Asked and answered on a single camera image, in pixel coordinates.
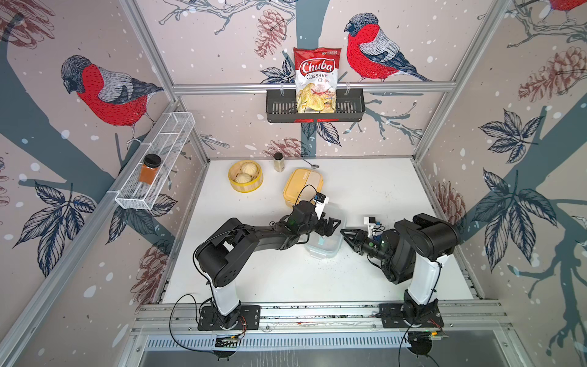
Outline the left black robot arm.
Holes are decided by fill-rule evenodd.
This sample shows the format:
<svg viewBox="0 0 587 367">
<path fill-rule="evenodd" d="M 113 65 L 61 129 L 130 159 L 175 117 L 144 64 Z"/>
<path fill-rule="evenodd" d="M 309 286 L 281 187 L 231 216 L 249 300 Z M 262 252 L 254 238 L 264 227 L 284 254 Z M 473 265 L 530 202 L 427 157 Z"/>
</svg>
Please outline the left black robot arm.
<svg viewBox="0 0 587 367">
<path fill-rule="evenodd" d="M 246 325 L 235 279 L 254 252 L 284 251 L 304 245 L 316 233 L 330 237 L 342 220 L 327 217 L 322 203 L 302 200 L 292 212 L 269 226 L 251 226 L 237 218 L 228 219 L 192 255 L 195 268 L 210 287 L 211 322 L 228 330 L 237 324 Z"/>
</svg>

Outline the clear plastic lunch box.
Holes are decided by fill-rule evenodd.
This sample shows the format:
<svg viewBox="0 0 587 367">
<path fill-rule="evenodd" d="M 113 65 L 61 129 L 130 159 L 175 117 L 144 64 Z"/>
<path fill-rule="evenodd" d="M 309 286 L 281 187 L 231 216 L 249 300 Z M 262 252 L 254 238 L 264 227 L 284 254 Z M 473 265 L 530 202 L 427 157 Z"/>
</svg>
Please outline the clear plastic lunch box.
<svg viewBox="0 0 587 367">
<path fill-rule="evenodd" d="M 328 204 L 322 220 L 319 232 L 312 232 L 304 247 L 313 258 L 333 258 L 343 242 L 341 230 L 347 224 L 346 215 L 338 205 Z"/>
</svg>

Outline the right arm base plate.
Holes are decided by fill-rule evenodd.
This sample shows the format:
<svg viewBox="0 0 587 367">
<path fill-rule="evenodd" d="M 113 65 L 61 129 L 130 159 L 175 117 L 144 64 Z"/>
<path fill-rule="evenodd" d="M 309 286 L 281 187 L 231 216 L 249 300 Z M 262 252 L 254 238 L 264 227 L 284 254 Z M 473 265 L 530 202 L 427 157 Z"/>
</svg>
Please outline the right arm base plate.
<svg viewBox="0 0 587 367">
<path fill-rule="evenodd" d="M 404 311 L 403 303 L 383 303 L 379 304 L 375 316 L 381 320 L 384 329 L 407 327 L 441 329 L 444 327 L 444 321 L 437 306 L 417 316 L 414 311 Z"/>
</svg>

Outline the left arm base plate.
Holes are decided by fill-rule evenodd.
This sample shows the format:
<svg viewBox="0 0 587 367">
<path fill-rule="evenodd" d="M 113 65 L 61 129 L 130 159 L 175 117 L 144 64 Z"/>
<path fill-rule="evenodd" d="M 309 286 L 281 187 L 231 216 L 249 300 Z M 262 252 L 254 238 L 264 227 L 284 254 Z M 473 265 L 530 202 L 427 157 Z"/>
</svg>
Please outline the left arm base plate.
<svg viewBox="0 0 587 367">
<path fill-rule="evenodd" d="M 214 306 L 205 306 L 200 311 L 199 331 L 258 330 L 261 317 L 259 305 L 239 305 L 228 315 L 222 315 Z"/>
</svg>

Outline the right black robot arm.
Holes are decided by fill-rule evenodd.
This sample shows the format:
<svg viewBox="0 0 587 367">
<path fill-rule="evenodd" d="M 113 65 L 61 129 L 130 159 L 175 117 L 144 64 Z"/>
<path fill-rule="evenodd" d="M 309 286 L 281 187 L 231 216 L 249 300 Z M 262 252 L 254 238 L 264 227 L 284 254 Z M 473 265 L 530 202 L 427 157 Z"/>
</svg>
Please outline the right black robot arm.
<svg viewBox="0 0 587 367">
<path fill-rule="evenodd" d="M 380 269 L 393 284 L 409 281 L 401 307 L 410 327 L 426 323 L 443 327 L 437 286 L 448 258 L 460 244 L 457 228 L 425 213 L 401 220 L 378 238 L 364 229 L 342 229 L 342 238 L 359 255 Z"/>
</svg>

